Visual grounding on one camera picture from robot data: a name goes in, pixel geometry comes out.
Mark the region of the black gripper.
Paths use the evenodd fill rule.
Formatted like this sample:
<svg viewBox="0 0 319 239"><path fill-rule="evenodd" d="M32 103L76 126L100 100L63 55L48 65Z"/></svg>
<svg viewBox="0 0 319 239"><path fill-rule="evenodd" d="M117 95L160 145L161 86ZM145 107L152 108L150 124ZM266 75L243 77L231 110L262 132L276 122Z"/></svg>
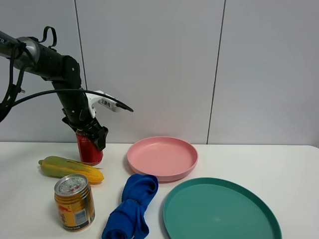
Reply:
<svg viewBox="0 0 319 239"><path fill-rule="evenodd" d="M62 119L64 123L69 125L74 131L82 131L88 136L92 136L92 142L99 151L106 146L106 137L108 129L101 126L98 120L91 116L87 108L66 108L62 109L65 117Z"/></svg>

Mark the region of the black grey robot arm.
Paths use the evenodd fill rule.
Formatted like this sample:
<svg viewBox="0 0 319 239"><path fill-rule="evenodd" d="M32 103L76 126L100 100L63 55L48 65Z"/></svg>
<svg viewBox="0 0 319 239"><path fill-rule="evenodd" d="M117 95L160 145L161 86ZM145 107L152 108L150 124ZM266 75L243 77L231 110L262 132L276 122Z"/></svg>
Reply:
<svg viewBox="0 0 319 239"><path fill-rule="evenodd" d="M17 100L21 93L23 76L26 72L50 81L54 87L48 94L57 94L65 115L63 122L73 131L83 131L89 140L102 151L106 146L108 129L101 126L91 115L86 92L81 87L78 62L68 55L61 55L55 49L57 38L52 30L53 43L46 47L34 37L13 38L0 34L0 55L9 60L9 84L0 104L0 119L3 120L12 107L29 99L45 95L45 92Z"/></svg>

